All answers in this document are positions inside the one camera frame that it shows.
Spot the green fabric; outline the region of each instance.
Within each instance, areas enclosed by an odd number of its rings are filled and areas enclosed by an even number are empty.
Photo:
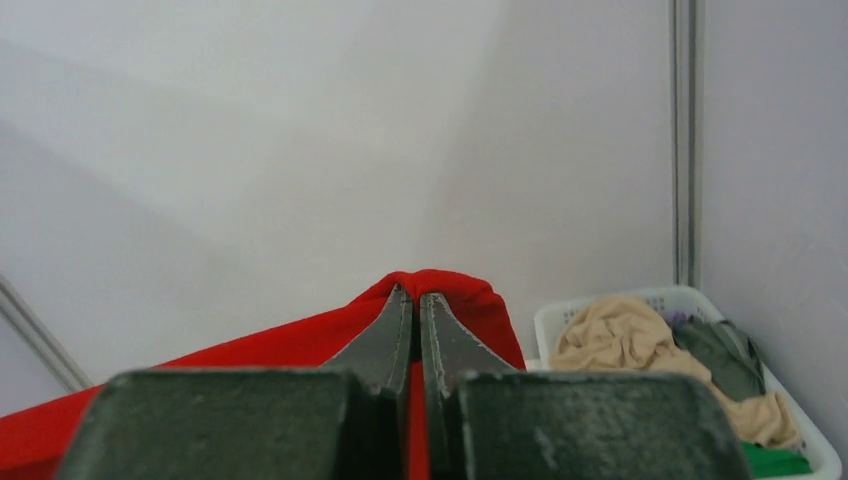
[[[754,478],[785,477],[813,473],[810,462],[792,450],[763,448],[753,443],[742,442],[742,450],[751,467]]]
[[[729,320],[707,323],[691,317],[672,333],[674,343],[707,367],[713,383],[730,399],[741,402],[766,393],[757,346]]]

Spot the red cloth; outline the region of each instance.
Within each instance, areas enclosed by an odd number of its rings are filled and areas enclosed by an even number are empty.
[[[416,301],[440,292],[457,318],[504,360],[524,368],[524,360],[503,299],[476,278],[441,270],[387,275],[346,307],[222,343],[162,367],[318,366],[376,318],[395,284]],[[409,405],[409,478],[429,478],[427,427],[420,363],[412,366]],[[68,446],[80,417],[100,387],[0,418],[0,480],[49,479]]]

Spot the tan fabric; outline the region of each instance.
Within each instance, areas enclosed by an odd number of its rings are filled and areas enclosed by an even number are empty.
[[[741,403],[712,383],[710,371],[674,345],[671,329],[641,298],[602,297],[575,315],[550,358],[555,370],[654,370],[691,375],[718,399],[736,435],[766,447],[786,448],[801,440],[786,400],[770,392]]]

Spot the metal frame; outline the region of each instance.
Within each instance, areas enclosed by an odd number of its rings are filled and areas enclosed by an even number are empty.
[[[674,281],[699,283],[697,0],[671,0]]]
[[[92,386],[85,372],[38,321],[2,275],[0,275],[0,317],[9,323],[68,393]]]

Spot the folded cloth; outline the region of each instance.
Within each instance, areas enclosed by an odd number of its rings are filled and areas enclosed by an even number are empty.
[[[742,442],[742,451],[754,478],[787,477],[813,473],[810,462],[800,453],[791,450],[763,448]]]
[[[713,383],[741,402],[766,393],[763,364],[753,340],[730,320],[707,323],[698,317],[672,325],[674,343],[710,370]]]
[[[652,370],[691,375],[715,395],[736,435],[767,447],[790,447],[801,440],[786,400],[778,393],[741,403],[727,398],[710,371],[679,349],[671,329],[641,298],[602,297],[575,315],[549,359],[555,370]]]
[[[501,296],[483,280],[441,270],[389,274],[346,307],[209,347],[161,367],[321,365],[376,318],[396,284],[406,289],[416,307],[421,295],[442,293],[466,328],[512,366],[524,369]],[[408,478],[419,480],[429,478],[421,362],[413,363],[410,370]],[[80,417],[99,388],[0,418],[0,480],[53,478]]]

